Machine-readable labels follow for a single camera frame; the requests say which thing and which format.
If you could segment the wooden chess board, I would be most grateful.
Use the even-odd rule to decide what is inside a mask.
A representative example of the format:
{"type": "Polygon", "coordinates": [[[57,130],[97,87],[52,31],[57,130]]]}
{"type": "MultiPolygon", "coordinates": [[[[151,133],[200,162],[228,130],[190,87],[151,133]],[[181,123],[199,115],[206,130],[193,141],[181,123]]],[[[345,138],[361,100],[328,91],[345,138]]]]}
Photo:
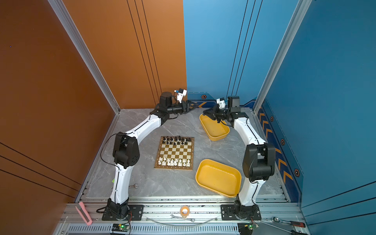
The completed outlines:
{"type": "Polygon", "coordinates": [[[194,137],[161,136],[154,168],[193,170],[194,137]]]}

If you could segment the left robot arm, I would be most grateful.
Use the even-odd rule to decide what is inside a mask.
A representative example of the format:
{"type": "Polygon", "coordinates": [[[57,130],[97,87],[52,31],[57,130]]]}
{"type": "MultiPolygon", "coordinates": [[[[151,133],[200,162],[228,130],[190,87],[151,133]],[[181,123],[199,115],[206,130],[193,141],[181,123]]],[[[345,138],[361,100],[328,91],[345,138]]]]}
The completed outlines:
{"type": "Polygon", "coordinates": [[[183,100],[187,90],[179,89],[163,92],[159,103],[149,116],[135,128],[115,135],[113,157],[116,167],[114,187],[107,201],[106,209],[114,213],[118,219],[128,215],[129,183],[134,165],[140,158],[139,144],[153,130],[163,125],[171,114],[185,114],[191,110],[188,101],[183,100]]]}

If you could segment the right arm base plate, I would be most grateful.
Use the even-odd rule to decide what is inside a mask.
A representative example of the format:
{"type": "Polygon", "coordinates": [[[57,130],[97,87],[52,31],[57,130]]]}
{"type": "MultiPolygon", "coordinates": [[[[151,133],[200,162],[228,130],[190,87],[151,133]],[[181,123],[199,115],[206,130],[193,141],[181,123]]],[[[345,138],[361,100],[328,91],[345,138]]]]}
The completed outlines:
{"type": "Polygon", "coordinates": [[[234,204],[221,205],[222,220],[261,220],[261,212],[258,205],[236,206],[234,204]]]}

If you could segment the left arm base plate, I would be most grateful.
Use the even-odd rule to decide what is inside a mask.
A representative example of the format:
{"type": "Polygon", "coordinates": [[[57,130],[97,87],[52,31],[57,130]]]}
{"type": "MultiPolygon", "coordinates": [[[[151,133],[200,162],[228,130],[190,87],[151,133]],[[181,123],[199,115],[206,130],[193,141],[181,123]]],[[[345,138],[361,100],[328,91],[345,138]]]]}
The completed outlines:
{"type": "Polygon", "coordinates": [[[126,205],[120,207],[119,211],[104,209],[102,221],[141,221],[144,212],[144,205],[126,205]]]}

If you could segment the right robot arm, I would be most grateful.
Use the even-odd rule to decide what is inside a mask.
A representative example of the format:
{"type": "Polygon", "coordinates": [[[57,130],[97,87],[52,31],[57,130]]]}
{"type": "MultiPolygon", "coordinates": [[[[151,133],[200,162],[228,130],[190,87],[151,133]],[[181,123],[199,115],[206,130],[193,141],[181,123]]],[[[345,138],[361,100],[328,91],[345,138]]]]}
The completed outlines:
{"type": "Polygon", "coordinates": [[[235,215],[240,220],[261,220],[256,198],[263,184],[275,173],[276,149],[255,130],[249,116],[241,111],[238,96],[216,100],[216,105],[204,111],[218,123],[229,122],[239,133],[246,149],[242,162],[245,180],[234,202],[235,215]]]}

